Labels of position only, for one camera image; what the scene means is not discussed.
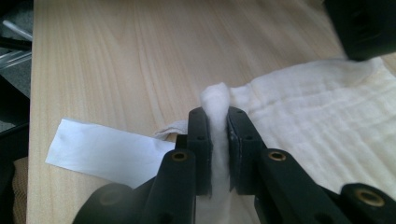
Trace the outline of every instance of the white cloth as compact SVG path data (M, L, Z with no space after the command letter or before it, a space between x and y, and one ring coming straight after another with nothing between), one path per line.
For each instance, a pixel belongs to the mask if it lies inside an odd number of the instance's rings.
M396 78L380 59L326 60L201 95L213 142L213 195L197 200L197 223L259 223L252 197L229 192L226 115L245 110L268 147L287 150L321 186L361 182L396 198Z
M186 134L189 128L188 124L189 122L185 119L177 120L158 132L155 132L154 138L165 140L171 133Z

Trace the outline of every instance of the wood grain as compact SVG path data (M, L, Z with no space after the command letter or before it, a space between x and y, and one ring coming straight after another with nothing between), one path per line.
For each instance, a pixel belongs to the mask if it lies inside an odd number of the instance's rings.
M45 163L61 118L152 135L209 85L343 54L316 0L35 0L34 28L28 223L71 223L106 183Z

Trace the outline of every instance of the screw hole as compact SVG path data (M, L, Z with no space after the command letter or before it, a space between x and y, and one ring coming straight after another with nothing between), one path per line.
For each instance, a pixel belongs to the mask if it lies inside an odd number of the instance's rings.
M185 152L175 152L172 154L172 160L174 161L184 161L187 159L187 154Z
M272 151L268 154L269 158L271 158L274 161L284 161L286 159L286 155L281 153L281 152L277 152L277 151Z
M324 213L316 213L315 220L320 224L333 224L332 217Z

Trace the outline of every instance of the brass insert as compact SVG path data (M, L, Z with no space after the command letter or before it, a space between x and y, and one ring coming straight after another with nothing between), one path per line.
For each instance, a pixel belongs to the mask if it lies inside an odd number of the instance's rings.
M175 152L172 154L172 160L174 161L184 161L187 159L187 153L185 152Z
M269 158L274 161L284 161L286 159L286 155L282 152L272 151L268 154Z
M385 204L385 201L381 196L368 189L356 189L355 195L362 202L374 207L382 207Z

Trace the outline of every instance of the white fabric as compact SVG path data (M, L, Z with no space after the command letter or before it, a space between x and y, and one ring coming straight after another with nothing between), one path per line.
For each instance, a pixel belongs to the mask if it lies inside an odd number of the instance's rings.
M46 163L137 188L158 173L175 143L62 119Z
M154 138L165 140L171 133L186 134L189 122L185 119L175 121L154 134Z
M252 197L228 192L229 105L245 110L268 147L287 150L321 186L361 182L396 198L396 79L380 59L327 60L208 87L201 95L213 142L213 196L197 223L259 223Z

